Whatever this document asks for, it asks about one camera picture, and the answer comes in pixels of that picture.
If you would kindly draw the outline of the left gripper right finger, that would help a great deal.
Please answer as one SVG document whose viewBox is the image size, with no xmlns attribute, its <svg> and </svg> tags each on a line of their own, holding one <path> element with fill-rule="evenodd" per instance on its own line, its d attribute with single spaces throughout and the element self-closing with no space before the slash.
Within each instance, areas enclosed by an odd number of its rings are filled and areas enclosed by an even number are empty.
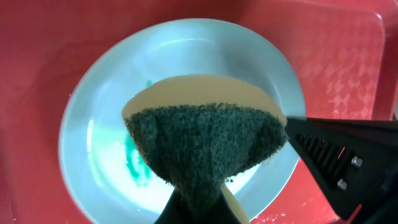
<svg viewBox="0 0 398 224">
<path fill-rule="evenodd" d="M 285 131 L 342 220 L 397 223 L 397 122 L 289 117 Z"/>
</svg>

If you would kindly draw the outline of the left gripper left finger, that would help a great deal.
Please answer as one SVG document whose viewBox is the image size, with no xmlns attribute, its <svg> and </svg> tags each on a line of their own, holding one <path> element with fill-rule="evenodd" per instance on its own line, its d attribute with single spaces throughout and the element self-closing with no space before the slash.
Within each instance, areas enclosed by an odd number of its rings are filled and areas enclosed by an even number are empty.
<svg viewBox="0 0 398 224">
<path fill-rule="evenodd" d="M 243 208 L 226 186 L 214 202 L 202 211 L 190 210 L 187 201 L 174 190 L 154 224 L 242 224 Z"/>
</svg>

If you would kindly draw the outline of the green and yellow sponge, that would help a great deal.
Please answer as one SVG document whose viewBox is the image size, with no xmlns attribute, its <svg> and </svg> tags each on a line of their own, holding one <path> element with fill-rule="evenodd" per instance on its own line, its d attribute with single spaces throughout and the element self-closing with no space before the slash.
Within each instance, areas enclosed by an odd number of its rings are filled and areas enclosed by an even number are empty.
<svg viewBox="0 0 398 224">
<path fill-rule="evenodd" d="M 262 89 L 216 75 L 166 78 L 131 98 L 124 124 L 144 162 L 181 192 L 190 210 L 209 207 L 226 180 L 287 142 L 287 119 Z"/>
</svg>

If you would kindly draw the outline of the red plastic tray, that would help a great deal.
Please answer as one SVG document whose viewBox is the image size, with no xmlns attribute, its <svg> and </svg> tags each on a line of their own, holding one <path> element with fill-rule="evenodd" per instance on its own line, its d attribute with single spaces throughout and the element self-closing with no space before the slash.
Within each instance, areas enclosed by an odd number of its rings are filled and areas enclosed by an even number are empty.
<svg viewBox="0 0 398 224">
<path fill-rule="evenodd" d="M 396 1 L 3 0 L 2 223 L 86 223 L 57 162 L 70 93 L 112 45 L 186 17 L 235 22 L 271 41 L 297 72 L 312 117 L 392 118 Z"/>
</svg>

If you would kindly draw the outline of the light blue plate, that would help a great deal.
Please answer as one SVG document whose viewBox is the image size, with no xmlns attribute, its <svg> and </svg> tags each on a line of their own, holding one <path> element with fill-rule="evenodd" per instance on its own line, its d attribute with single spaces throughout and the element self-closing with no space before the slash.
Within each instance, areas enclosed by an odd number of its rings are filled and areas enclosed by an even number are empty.
<svg viewBox="0 0 398 224">
<path fill-rule="evenodd" d="M 262 88 L 286 116 L 304 117 L 292 67 L 268 40 L 230 22 L 182 19 L 146 28 L 102 55 L 76 86 L 58 140 L 60 169 L 94 223 L 154 223 L 173 187 L 143 163 L 121 111 L 136 93 L 176 75 L 226 75 Z"/>
</svg>

